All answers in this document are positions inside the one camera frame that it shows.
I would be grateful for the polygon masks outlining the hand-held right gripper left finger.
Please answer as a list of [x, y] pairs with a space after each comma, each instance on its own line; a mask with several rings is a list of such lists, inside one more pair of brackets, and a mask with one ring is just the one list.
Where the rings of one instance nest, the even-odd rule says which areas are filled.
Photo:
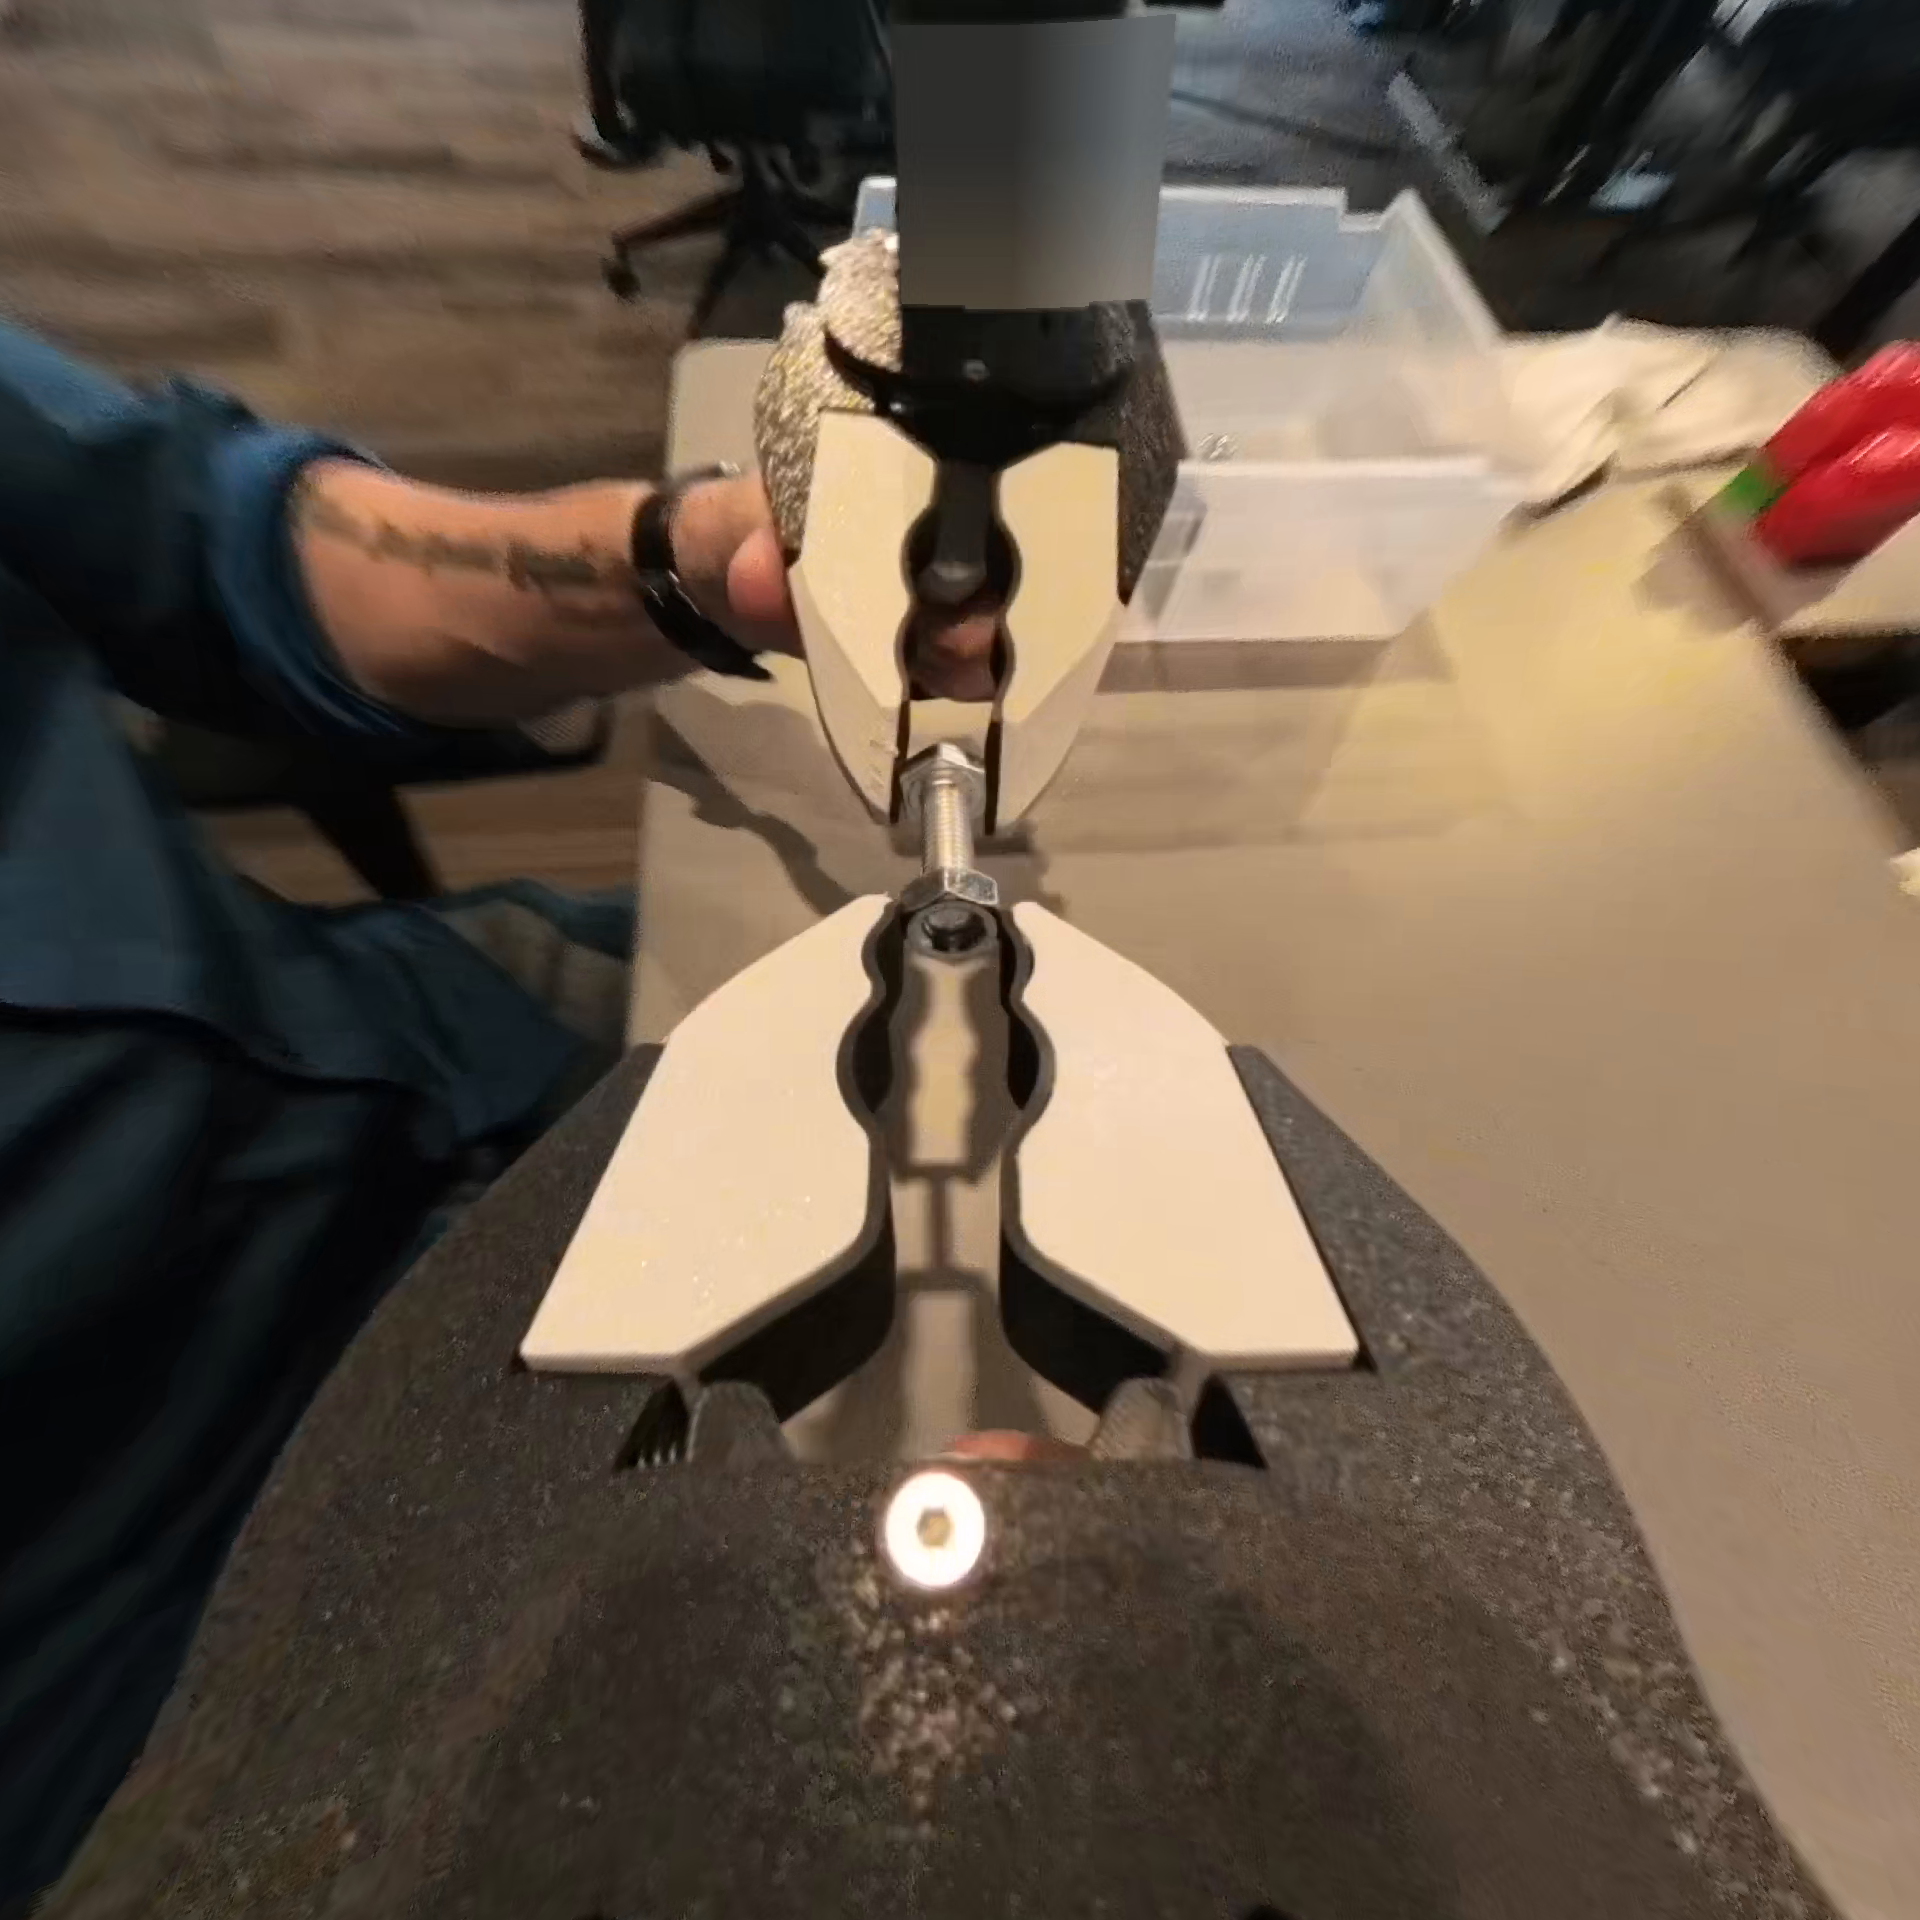
[[875, 1239], [847, 1048], [892, 910], [854, 897], [669, 1033], [523, 1333], [529, 1370], [709, 1370]]

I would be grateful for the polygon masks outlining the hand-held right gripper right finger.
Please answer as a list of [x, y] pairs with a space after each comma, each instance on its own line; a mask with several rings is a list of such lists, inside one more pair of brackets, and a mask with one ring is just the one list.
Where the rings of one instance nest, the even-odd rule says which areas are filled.
[[1226, 1036], [1036, 900], [1007, 931], [1017, 1350], [1044, 1379], [1348, 1370], [1362, 1337]]

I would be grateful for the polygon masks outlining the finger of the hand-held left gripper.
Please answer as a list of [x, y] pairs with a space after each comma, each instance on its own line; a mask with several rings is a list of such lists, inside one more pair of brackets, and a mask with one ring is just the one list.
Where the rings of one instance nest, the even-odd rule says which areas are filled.
[[899, 812], [903, 635], [915, 611], [909, 561], [933, 484], [936, 463], [892, 421], [819, 421], [789, 598], [822, 733], [878, 822]]
[[1121, 630], [1121, 456], [1047, 443], [999, 474], [1017, 556], [990, 727], [990, 831], [1008, 831], [1066, 768]]

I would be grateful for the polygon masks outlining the steel hex bolt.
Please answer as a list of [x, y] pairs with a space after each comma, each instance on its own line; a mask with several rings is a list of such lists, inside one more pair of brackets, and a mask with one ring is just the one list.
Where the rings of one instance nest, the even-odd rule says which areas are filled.
[[905, 761], [899, 798], [917, 835], [920, 878], [949, 887], [975, 875], [975, 840], [990, 800], [987, 764], [964, 745], [936, 742]]

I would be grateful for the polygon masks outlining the clear divided plastic bin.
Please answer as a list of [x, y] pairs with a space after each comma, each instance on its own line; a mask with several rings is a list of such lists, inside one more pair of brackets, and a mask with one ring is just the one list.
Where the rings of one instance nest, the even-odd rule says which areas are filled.
[[1121, 642], [1393, 640], [1521, 503], [1502, 333], [1417, 193], [1166, 184], [1188, 453]]

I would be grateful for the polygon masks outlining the steel hex nut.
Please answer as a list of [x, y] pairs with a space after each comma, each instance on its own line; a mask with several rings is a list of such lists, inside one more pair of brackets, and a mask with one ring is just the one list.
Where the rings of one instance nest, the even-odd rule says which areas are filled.
[[999, 937], [997, 878], [975, 868], [924, 870], [903, 887], [899, 916], [915, 954], [975, 956]]

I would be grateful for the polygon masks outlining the person's left forearm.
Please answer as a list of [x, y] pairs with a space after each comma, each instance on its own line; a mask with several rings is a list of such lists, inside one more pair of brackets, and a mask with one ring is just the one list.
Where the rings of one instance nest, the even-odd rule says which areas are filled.
[[669, 660], [633, 567], [645, 484], [454, 494], [352, 459], [303, 466], [289, 531], [361, 693], [431, 725], [529, 721]]

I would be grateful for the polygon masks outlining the person's left hand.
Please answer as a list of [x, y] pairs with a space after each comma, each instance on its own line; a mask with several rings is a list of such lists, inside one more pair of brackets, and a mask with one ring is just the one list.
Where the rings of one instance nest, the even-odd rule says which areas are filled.
[[[783, 548], [759, 474], [675, 484], [669, 550], [685, 598], [759, 656], [805, 656]], [[1004, 605], [979, 587], [964, 605], [912, 605], [905, 683], [915, 697], [997, 695]]]

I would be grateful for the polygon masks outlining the black wrist watch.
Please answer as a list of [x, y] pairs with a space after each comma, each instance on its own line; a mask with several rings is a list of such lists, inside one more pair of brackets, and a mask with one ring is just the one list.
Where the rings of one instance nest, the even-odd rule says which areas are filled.
[[709, 484], [728, 484], [734, 475], [740, 475], [740, 466], [709, 463], [654, 487], [633, 511], [630, 566], [649, 622], [688, 665], [719, 679], [774, 683], [759, 653], [695, 605], [695, 598], [685, 592], [675, 557], [674, 523], [685, 494]]

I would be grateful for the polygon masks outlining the person's grey jeans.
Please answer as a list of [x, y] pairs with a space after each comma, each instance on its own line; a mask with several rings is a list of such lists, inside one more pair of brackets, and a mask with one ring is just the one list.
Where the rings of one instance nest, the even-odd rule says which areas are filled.
[[633, 1000], [633, 887], [562, 891], [507, 878], [429, 900], [429, 910], [476, 948], [578, 1037], [622, 1050]]

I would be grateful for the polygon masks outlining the person's black office chair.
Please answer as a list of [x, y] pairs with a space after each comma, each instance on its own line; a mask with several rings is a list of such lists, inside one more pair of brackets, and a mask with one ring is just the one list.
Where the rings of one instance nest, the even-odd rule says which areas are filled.
[[424, 900], [440, 891], [440, 878], [414, 831], [405, 792], [592, 768], [609, 753], [613, 705], [578, 701], [525, 731], [460, 739], [393, 768], [329, 756], [295, 742], [243, 742], [144, 707], [127, 707], [123, 727], [191, 808], [214, 817], [297, 812], [366, 891], [381, 900]]

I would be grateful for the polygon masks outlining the person's blue shirt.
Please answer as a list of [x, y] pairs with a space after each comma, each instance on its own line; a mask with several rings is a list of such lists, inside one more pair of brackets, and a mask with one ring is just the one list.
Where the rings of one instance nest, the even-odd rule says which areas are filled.
[[613, 1061], [424, 905], [297, 905], [123, 707], [329, 756], [289, 494], [351, 450], [5, 325], [5, 1915], [134, 1767], [282, 1446], [451, 1211]]

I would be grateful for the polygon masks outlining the white cloth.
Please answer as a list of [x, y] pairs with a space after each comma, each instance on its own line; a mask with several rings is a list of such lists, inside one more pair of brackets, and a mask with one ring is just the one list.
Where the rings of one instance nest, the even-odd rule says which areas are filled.
[[1509, 336], [1500, 371], [1502, 463], [1521, 480], [1521, 508], [1545, 511], [1607, 475], [1741, 463], [1839, 367], [1789, 330], [1611, 316]]

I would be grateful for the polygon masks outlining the brown thin board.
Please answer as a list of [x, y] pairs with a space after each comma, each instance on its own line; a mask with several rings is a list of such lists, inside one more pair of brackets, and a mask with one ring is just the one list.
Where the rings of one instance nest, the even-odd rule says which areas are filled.
[[1686, 587], [1703, 608], [1741, 617], [1786, 646], [1866, 646], [1917, 635], [1917, 523], [1846, 566], [1786, 566], [1749, 519], [1720, 503], [1728, 474], [1676, 474], [1652, 488], [1666, 517], [1652, 566], [1660, 587]]

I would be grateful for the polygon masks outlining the red toy block stack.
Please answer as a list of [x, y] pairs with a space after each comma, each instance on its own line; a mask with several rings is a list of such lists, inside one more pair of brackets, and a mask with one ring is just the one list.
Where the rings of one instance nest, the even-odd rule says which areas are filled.
[[1749, 525], [1786, 566], [1866, 557], [1917, 517], [1917, 343], [1830, 382], [1761, 447], [1789, 487]]

